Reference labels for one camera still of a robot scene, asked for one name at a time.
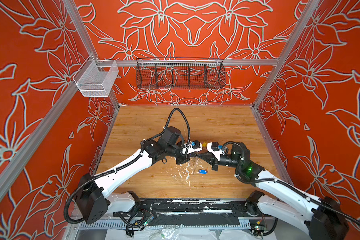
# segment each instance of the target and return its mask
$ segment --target red backdrop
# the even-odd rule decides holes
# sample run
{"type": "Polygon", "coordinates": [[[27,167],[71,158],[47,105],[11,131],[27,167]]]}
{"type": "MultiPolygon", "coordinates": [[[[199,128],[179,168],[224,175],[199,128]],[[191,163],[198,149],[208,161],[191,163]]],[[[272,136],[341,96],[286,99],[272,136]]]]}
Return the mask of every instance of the red backdrop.
{"type": "MultiPolygon", "coordinates": [[[[87,57],[61,0],[0,1],[0,173],[87,57]]],[[[0,203],[0,239],[61,238],[62,206],[113,115],[109,98],[76,93],[0,203]]]]}
{"type": "MultiPolygon", "coordinates": [[[[306,5],[272,1],[75,0],[100,59],[151,56],[229,59],[277,58],[306,5]]],[[[145,104],[251,104],[271,66],[226,68],[219,90],[139,90],[135,71],[120,68],[119,102],[145,104]]]]}
{"type": "Polygon", "coordinates": [[[360,1],[320,3],[259,112],[296,187],[360,220],[360,1]]]}

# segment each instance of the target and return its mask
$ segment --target wood grain surface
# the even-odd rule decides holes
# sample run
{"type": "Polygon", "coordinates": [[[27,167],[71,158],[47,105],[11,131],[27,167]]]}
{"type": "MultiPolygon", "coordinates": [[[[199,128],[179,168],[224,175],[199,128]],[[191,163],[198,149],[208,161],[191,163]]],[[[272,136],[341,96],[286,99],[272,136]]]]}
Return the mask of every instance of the wood grain surface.
{"type": "MultiPolygon", "coordinates": [[[[109,137],[97,173],[108,170],[140,147],[140,141],[160,133],[173,106],[121,107],[109,137]]],[[[191,129],[191,141],[244,142],[251,151],[251,160],[279,176],[249,107],[237,106],[180,106],[191,129]]],[[[186,139],[187,127],[182,116],[175,112],[169,126],[178,128],[186,139]]],[[[134,191],[140,198],[247,198],[256,188],[239,182],[235,169],[211,166],[192,158],[183,165],[175,159],[158,162],[144,169],[118,187],[114,193],[134,191]],[[199,174],[199,169],[207,169],[199,174]]]]}

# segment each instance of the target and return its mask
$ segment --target white mesh basket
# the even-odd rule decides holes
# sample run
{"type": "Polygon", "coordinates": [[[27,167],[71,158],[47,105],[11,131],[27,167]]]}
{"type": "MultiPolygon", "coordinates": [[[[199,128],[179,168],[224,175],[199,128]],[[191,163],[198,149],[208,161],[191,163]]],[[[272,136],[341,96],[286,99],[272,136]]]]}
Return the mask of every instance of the white mesh basket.
{"type": "Polygon", "coordinates": [[[108,71],[102,71],[97,62],[90,55],[73,77],[84,97],[107,97],[119,73],[116,61],[108,71]]]}

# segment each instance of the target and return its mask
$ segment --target floral pattern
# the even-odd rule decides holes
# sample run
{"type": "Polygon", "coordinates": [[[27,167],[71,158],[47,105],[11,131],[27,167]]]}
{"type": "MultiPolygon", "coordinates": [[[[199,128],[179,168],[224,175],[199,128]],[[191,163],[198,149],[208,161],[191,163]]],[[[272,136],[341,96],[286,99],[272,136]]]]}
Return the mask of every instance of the floral pattern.
{"type": "MultiPolygon", "coordinates": [[[[62,0],[0,1],[0,46],[1,173],[88,55],[62,0]]],[[[89,166],[96,171],[115,107],[76,92],[0,203],[0,239],[62,238],[62,208],[89,166]],[[88,113],[102,124],[75,132],[88,113]]]]}
{"type": "MultiPolygon", "coordinates": [[[[335,199],[360,220],[360,38],[355,36],[360,36],[360,1],[322,0],[259,112],[282,161],[288,159],[296,187],[335,199]],[[299,124],[283,121],[283,111],[299,124]]],[[[350,224],[347,237],[360,239],[360,228],[350,224]]]]}
{"type": "MultiPolygon", "coordinates": [[[[259,0],[209,3],[76,0],[75,3],[99,57],[116,60],[184,55],[248,60],[278,58],[306,5],[293,0],[281,10],[275,1],[259,0]],[[284,23],[272,21],[277,17],[284,23]],[[112,19],[112,28],[105,19],[112,19]]],[[[259,65],[226,67],[229,80],[225,88],[191,91],[191,94],[181,89],[138,89],[135,71],[122,67],[123,74],[116,80],[118,88],[115,86],[114,91],[119,94],[119,101],[128,105],[251,104],[266,80],[262,75],[269,70],[268,66],[259,65]],[[236,77],[239,75],[246,77],[242,80],[236,77]]]]}

